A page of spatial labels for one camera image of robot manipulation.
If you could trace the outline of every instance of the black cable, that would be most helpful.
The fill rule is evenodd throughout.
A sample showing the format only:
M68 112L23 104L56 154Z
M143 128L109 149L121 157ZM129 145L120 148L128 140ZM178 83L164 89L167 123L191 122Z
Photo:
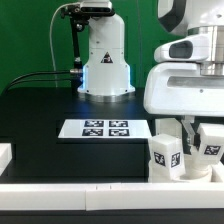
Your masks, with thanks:
M64 74L70 74L70 71L50 71L50 72L34 72L34 73L29 73L29 74L26 74L26 75L22 75L16 79L14 79L12 82L10 82L2 91L2 95L5 94L12 86L14 83L17 83L19 82L20 80L22 79L25 79L25 78L28 78L28 77L31 77L31 76L38 76L38 75L55 75L55 74L58 74L58 75L64 75Z
M66 78L66 79L30 79L30 80L22 80L18 82L11 83L7 89L4 89L2 92L2 95L4 95L12 86L21 84L21 83L27 83L27 82L54 82L54 81L72 81L74 79L72 78Z

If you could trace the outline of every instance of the cable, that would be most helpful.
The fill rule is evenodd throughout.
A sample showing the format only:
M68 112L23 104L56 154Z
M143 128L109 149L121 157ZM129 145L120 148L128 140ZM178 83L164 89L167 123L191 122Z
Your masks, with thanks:
M53 69L54 71L57 70L57 67L56 67L56 62L55 62L55 55L54 55L54 48L53 48L53 41L52 41L52 31L53 31L53 25L54 25L54 21L55 21L55 18L58 14L58 12L64 8L64 7L67 7L67 6L70 6L70 5L77 5L78 3L69 3L69 4L65 4L65 5L61 5L53 14L52 16L52 19L51 19L51 24L50 24L50 31L49 31L49 39L50 39L50 49L51 49L51 58L52 58L52 64L53 64Z
M76 80L76 79L72 79L72 78L65 78L65 79L57 79L56 81L72 81L72 80ZM18 82L13 82L11 83L7 89L4 89L2 92L2 95L4 95L11 87L21 84L21 83L27 83L27 82L54 82L55 79L30 79L30 80L22 80L22 81L18 81Z
M14 79L12 82L10 82L2 91L2 94L5 94L9 88L11 88L11 86L14 84L14 83L17 83L19 82L20 80L22 79L25 79L25 78L28 78L28 77L31 77L31 76L38 76L38 75L55 75L55 74L58 74L58 75L64 75L64 74L70 74L70 71L53 71L53 72L34 72L34 73L29 73L29 74L26 74L26 75L22 75L16 79Z
M141 27L141 14L140 14L140 6L139 1L136 0L137 5L137 14L138 14L138 34L139 34L139 79L137 86L141 86L143 81L143 69L142 69L142 27Z

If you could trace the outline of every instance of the black table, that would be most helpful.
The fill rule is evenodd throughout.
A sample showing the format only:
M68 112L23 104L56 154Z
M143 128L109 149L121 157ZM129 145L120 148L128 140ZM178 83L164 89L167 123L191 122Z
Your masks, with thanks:
M146 182L147 139L57 137L65 119L141 119L153 129L159 116L144 110L143 94L138 89L134 99L102 104L80 100L69 88L10 90L0 97L0 142L13 144L13 160L0 183ZM0 212L0 223L223 223L223 218L222 209Z

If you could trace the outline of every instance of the green background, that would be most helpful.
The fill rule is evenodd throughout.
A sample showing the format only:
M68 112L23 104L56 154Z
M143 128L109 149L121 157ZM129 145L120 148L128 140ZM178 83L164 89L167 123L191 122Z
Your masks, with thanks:
M149 70L156 64L155 49L177 37L166 33L157 21L157 0L112 0L125 21L125 59L131 66L131 83L144 87ZM0 92L14 78L36 71L52 71L49 27L56 9L67 0L0 1ZM79 35L83 62L88 59L88 29ZM58 70L73 65L69 19L56 17L53 45ZM41 86L54 86L41 83Z

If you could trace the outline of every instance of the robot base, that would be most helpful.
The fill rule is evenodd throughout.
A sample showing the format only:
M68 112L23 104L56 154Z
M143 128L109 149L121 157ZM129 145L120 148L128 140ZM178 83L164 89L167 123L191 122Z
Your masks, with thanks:
M101 95L91 95L88 93L79 93L79 97L81 99L100 103L111 103L111 102L116 103L134 98L135 92L129 92L122 95L114 95L114 96L101 96Z

